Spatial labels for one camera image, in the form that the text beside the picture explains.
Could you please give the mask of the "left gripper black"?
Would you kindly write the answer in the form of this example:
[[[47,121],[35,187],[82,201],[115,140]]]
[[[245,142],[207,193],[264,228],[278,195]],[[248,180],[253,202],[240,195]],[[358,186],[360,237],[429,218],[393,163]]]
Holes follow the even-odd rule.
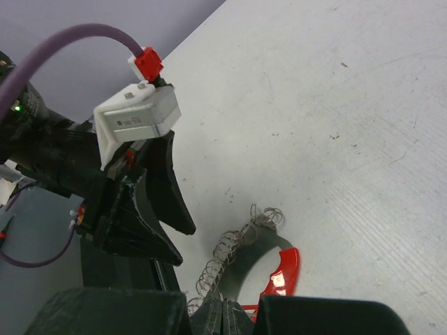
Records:
[[[53,112],[26,83],[1,122],[1,162],[11,160],[41,188],[87,202],[82,236],[111,255],[154,259],[179,266],[183,258],[159,221],[184,235],[196,232],[173,169],[175,133],[149,141],[144,170],[127,173],[134,143],[121,145],[112,158],[123,166],[108,177],[101,169],[92,124],[76,124]]]

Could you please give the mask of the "metal key holder red handle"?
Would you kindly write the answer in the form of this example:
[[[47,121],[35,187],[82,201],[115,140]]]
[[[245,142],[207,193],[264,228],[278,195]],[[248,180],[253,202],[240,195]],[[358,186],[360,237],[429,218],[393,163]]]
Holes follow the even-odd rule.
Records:
[[[283,212],[274,207],[251,205],[250,216],[239,230],[223,233],[196,281],[197,296],[188,301],[188,313],[196,314],[212,297],[237,300],[249,272],[271,250],[279,249],[279,265],[269,275],[260,296],[292,296],[300,274],[300,252],[277,233],[285,222]]]

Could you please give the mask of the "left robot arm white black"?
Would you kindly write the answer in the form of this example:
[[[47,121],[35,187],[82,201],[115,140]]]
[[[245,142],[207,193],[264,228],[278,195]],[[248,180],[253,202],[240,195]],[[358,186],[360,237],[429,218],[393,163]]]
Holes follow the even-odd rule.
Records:
[[[25,84],[1,121],[1,160],[41,188],[80,196],[75,231],[101,251],[177,266],[182,256],[163,227],[186,235],[196,227],[173,170],[174,136],[121,144],[102,165],[92,122],[52,111]]]

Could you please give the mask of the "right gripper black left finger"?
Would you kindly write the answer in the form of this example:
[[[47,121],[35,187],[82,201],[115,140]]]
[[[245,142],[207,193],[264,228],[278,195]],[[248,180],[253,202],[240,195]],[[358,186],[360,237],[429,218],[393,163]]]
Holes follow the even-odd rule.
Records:
[[[73,288],[44,304],[26,334],[220,334],[221,305],[188,315],[179,291]]]

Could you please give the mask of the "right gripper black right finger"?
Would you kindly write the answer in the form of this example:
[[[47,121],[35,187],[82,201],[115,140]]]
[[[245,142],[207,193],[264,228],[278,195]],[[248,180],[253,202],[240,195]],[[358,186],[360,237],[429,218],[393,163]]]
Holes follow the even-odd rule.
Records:
[[[401,317],[374,301],[264,296],[256,321],[237,303],[222,309],[223,334],[408,334]]]

